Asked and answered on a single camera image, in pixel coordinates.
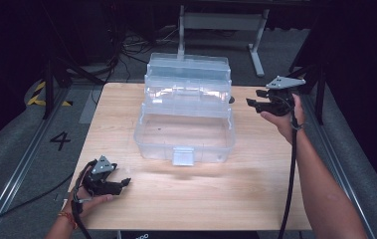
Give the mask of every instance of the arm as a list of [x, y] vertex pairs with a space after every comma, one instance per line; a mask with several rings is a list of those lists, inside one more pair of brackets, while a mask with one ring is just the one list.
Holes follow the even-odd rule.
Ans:
[[[305, 120], [300, 98], [293, 95], [298, 123]], [[275, 124], [291, 143], [289, 116], [261, 116]], [[301, 129], [296, 136], [296, 162], [305, 212], [317, 238], [367, 238], [354, 206], [325, 167], [311, 142]]]
[[[80, 187], [78, 191], [78, 196], [79, 198], [91, 197], [89, 193], [83, 187]], [[73, 210], [71, 207], [72, 200], [73, 200], [73, 194], [70, 193], [67, 203], [62, 209], [63, 212], [70, 213], [71, 217], [73, 215]], [[80, 217], [83, 218], [87, 216], [90, 213], [90, 211], [97, 205], [102, 204], [107, 201], [112, 201], [112, 200], [113, 200], [113, 196], [110, 194], [94, 197], [91, 201], [87, 201], [83, 204], [83, 212], [82, 214], [80, 214]], [[71, 238], [73, 231], [74, 231], [74, 225], [72, 221], [70, 221], [66, 216], [58, 216], [55, 223], [51, 227], [51, 230], [46, 235], [45, 239]]]

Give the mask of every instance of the yellow tape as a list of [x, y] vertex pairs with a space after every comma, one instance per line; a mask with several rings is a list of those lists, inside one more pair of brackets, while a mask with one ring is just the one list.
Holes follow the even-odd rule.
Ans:
[[[42, 79], [40, 81], [39, 85], [37, 86], [36, 90], [34, 91], [33, 95], [31, 96], [30, 100], [27, 102], [28, 106], [29, 105], [37, 105], [37, 106], [45, 106], [46, 105], [46, 101], [37, 100], [37, 98], [40, 95], [40, 92], [45, 87], [45, 85], [46, 85], [46, 82], [45, 82], [44, 79]], [[70, 102], [70, 101], [64, 101], [62, 103], [63, 107], [71, 107], [72, 105], [73, 105], [73, 102]]]

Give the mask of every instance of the wooden table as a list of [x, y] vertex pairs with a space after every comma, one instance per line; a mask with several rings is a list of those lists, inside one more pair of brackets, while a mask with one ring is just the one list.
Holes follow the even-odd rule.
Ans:
[[[223, 163], [173, 166], [145, 159], [133, 139], [144, 98], [143, 84], [104, 86], [77, 172], [104, 155], [118, 165], [109, 181], [131, 177], [115, 200], [85, 219], [90, 229], [119, 230], [279, 230], [287, 195], [290, 144], [262, 119], [245, 98], [251, 87], [232, 87], [236, 144]], [[286, 230], [310, 229], [298, 176]]]

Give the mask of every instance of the wire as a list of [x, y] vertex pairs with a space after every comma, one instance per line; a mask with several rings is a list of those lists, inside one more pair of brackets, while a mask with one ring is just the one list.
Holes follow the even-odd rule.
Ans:
[[138, 59], [138, 58], [136, 58], [136, 57], [132, 57], [132, 56], [126, 54], [126, 53], [123, 53], [123, 52], [122, 52], [122, 54], [125, 55], [126, 57], [128, 57], [128, 58], [132, 58], [133, 60], [136, 60], [136, 61], [138, 61], [138, 62], [141, 62], [141, 63], [144, 63], [144, 64], [148, 64], [148, 62], [143, 61], [143, 60], [141, 60], [141, 59]]
[[79, 225], [80, 230], [83, 232], [83, 234], [86, 236], [88, 239], [92, 239], [92, 236], [90, 235], [89, 231], [86, 229], [86, 226], [84, 225], [83, 221], [80, 218], [80, 213], [83, 211], [83, 202], [85, 200], [88, 200], [89, 198], [84, 198], [84, 199], [79, 199], [77, 196], [77, 193], [80, 190], [80, 187], [82, 187], [82, 180], [84, 175], [86, 174], [87, 170], [89, 167], [95, 165], [97, 163], [97, 160], [90, 161], [84, 169], [80, 172], [79, 177], [76, 180], [76, 184], [73, 189], [73, 200], [71, 201], [71, 207], [73, 210], [73, 216], [74, 220], [76, 223]]
[[[106, 84], [108, 82], [108, 80], [110, 79], [110, 76], [114, 73], [114, 68], [115, 66], [117, 65], [117, 60], [110, 60], [110, 61], [114, 61], [114, 66], [112, 68], [109, 69], [108, 71], [108, 74], [107, 74], [107, 77], [106, 79], [104, 80], [104, 83]], [[94, 93], [94, 88], [95, 88], [96, 84], [93, 84], [93, 88], [92, 88], [92, 92], [91, 92], [91, 97], [92, 97], [92, 101], [95, 103], [95, 105], [98, 104], [98, 99], [100, 98], [100, 96], [98, 96], [97, 98], [97, 101], [94, 99], [94, 96], [93, 96], [93, 93]]]
[[[136, 54], [144, 54], [151, 51], [153, 48], [164, 46], [170, 42], [174, 42], [172, 40], [172, 36], [178, 31], [178, 29], [174, 29], [172, 32], [168, 33], [164, 38], [155, 40], [154, 44], [150, 44], [148, 41], [143, 40], [140, 36], [131, 34], [127, 35], [122, 43], [122, 54], [128, 55], [136, 55]], [[130, 47], [138, 46], [138, 50], [129, 49]]]
[[125, 81], [126, 83], [128, 83], [129, 78], [131, 78], [131, 73], [128, 70], [128, 65], [126, 64], [126, 62], [124, 62], [120, 57], [119, 57], [119, 59], [123, 62], [123, 65], [125, 66], [126, 72], [128, 73], [128, 76], [126, 77], [126, 81]]
[[[102, 74], [104, 74], [104, 73], [108, 73], [108, 72], [110, 72], [110, 69], [111, 69], [111, 68], [112, 68], [112, 67], [107, 66], [107, 67], [104, 68], [104, 69], [100, 69], [100, 70], [97, 70], [97, 71], [90, 72], [90, 74], [92, 74], [92, 75], [94, 75], [94, 76], [102, 75]], [[72, 78], [76, 78], [76, 79], [78, 79], [78, 78], [83, 78], [83, 76], [80, 75], [80, 74], [78, 74], [78, 73], [71, 73], [71, 72], [68, 72], [68, 75], [70, 75], [70, 77], [72, 77]]]
[[[297, 127], [297, 119], [294, 115], [294, 109], [292, 109], [290, 113], [291, 113], [291, 118], [292, 118], [292, 125], [293, 127]], [[283, 238], [284, 230], [286, 228], [287, 218], [289, 216], [290, 202], [292, 199], [294, 170], [295, 170], [295, 163], [296, 163], [296, 134], [297, 134], [297, 129], [293, 128], [292, 129], [292, 150], [291, 150], [291, 158], [290, 158], [289, 185], [287, 189], [287, 198], [286, 198], [286, 205], [284, 207], [282, 226], [281, 226], [281, 230], [279, 231], [278, 239]]]
[[50, 189], [49, 191], [46, 191], [46, 192], [44, 192], [44, 193], [42, 193], [42, 194], [40, 194], [40, 195], [38, 195], [38, 196], [36, 196], [36, 197], [33, 197], [32, 199], [30, 199], [30, 200], [28, 200], [28, 201], [26, 201], [26, 202], [21, 203], [20, 205], [17, 205], [17, 206], [15, 206], [15, 207], [13, 207], [13, 208], [11, 208], [11, 209], [9, 209], [9, 210], [7, 210], [7, 211], [1, 213], [1, 214], [0, 214], [0, 219], [1, 219], [2, 217], [4, 217], [4, 216], [6, 216], [6, 215], [8, 215], [8, 214], [10, 214], [10, 213], [12, 213], [12, 212], [14, 212], [14, 211], [17, 210], [18, 208], [21, 208], [21, 207], [26, 206], [26, 205], [28, 205], [28, 204], [30, 204], [30, 203], [33, 203], [33, 202], [39, 200], [40, 198], [42, 198], [42, 197], [48, 195], [49, 193], [55, 191], [55, 190], [58, 189], [60, 186], [62, 186], [66, 181], [68, 181], [72, 176], [73, 176], [73, 173], [71, 173], [67, 178], [65, 178], [62, 182], [60, 182], [58, 185], [56, 185], [55, 187], [53, 187], [53, 188]]
[[45, 6], [45, 4], [43, 3], [42, 0], [40, 0], [40, 4], [42, 5], [42, 8], [43, 8], [43, 10], [45, 11], [45, 14], [46, 14], [46, 16], [48, 17], [49, 22], [51, 23], [51, 25], [52, 25], [52, 27], [53, 27], [55, 33], [57, 34], [59, 40], [61, 41], [62, 46], [64, 47], [65, 51], [67, 52], [67, 55], [68, 55], [68, 56], [70, 57], [70, 59], [71, 59], [76, 65], [77, 65], [78, 63], [77, 63], [76, 60], [73, 58], [73, 55], [70, 53], [70, 51], [68, 50], [68, 47], [67, 47], [67, 45], [65, 44], [64, 39], [61, 37], [61, 34], [59, 34], [59, 32], [58, 32], [58, 28], [55, 26], [55, 23], [54, 23], [53, 19], [51, 18], [51, 15], [49, 14], [49, 12], [48, 12], [48, 10], [46, 9], [46, 6]]

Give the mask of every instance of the clear plastic container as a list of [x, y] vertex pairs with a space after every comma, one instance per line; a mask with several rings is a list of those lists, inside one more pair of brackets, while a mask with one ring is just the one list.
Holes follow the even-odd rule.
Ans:
[[235, 144], [232, 115], [228, 119], [141, 115], [134, 140], [144, 158], [170, 159], [174, 165], [224, 162]]
[[235, 144], [228, 59], [153, 53], [134, 140], [145, 158], [223, 162]]
[[231, 70], [226, 58], [152, 54], [145, 75], [146, 114], [227, 118]]

